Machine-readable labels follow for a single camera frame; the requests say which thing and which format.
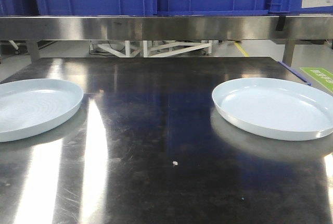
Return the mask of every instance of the stainless steel table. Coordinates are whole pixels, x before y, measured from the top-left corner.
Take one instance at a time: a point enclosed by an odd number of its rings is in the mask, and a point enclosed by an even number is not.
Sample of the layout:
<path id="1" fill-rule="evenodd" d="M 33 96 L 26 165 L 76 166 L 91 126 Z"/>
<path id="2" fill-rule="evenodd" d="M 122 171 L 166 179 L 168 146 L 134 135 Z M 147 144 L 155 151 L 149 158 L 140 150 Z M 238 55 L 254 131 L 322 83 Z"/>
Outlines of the stainless steel table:
<path id="1" fill-rule="evenodd" d="M 332 137 L 277 141 L 225 122 L 211 91 L 240 77 L 302 82 L 266 57 L 27 66 L 4 82 L 66 79 L 85 96 L 58 128 L 0 143 L 0 223 L 331 223 Z"/>

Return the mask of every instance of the green sign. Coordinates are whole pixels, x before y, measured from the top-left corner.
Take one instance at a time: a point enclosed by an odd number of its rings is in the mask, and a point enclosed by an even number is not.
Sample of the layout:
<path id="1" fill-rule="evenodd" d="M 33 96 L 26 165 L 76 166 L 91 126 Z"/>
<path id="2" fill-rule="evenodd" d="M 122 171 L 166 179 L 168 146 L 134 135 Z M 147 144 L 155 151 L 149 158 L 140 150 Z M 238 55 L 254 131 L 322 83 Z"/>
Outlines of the green sign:
<path id="1" fill-rule="evenodd" d="M 333 74 L 323 68 L 301 68 L 322 86 L 333 92 Z"/>

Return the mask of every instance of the yellow floor line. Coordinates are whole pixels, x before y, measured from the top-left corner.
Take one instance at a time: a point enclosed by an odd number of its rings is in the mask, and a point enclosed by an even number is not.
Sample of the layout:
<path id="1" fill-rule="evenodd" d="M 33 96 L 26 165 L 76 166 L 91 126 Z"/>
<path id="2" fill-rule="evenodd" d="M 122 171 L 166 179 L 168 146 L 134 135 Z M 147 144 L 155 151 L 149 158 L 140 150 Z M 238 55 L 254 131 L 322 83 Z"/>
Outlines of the yellow floor line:
<path id="1" fill-rule="evenodd" d="M 250 57 L 250 55 L 239 45 L 239 43 L 235 42 L 234 44 L 245 57 Z"/>

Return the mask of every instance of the stainless steel shelf bar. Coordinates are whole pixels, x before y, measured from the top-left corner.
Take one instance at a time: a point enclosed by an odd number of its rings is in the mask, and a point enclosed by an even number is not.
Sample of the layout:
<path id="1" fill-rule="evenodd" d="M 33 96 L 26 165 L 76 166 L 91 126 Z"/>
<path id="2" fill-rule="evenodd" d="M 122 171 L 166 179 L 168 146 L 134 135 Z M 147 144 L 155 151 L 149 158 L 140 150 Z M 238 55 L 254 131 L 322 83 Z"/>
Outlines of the stainless steel shelf bar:
<path id="1" fill-rule="evenodd" d="M 333 39 L 333 15 L 286 16 L 278 31 L 279 18 L 0 17 L 0 40 Z"/>

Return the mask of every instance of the table leg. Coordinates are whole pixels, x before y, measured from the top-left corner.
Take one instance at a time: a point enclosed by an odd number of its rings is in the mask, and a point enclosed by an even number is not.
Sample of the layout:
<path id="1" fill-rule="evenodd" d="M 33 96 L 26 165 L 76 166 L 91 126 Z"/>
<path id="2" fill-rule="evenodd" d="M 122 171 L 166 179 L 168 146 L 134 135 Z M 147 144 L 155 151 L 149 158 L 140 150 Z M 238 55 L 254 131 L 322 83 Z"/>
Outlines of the table leg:
<path id="1" fill-rule="evenodd" d="M 40 59 L 40 50 L 38 48 L 38 41 L 26 41 L 27 49 L 30 54 L 31 62 Z"/>
<path id="2" fill-rule="evenodd" d="M 286 42 L 282 61 L 288 66 L 291 66 L 292 63 L 293 51 L 295 49 L 295 42 L 296 40 L 293 39 L 288 39 Z"/>

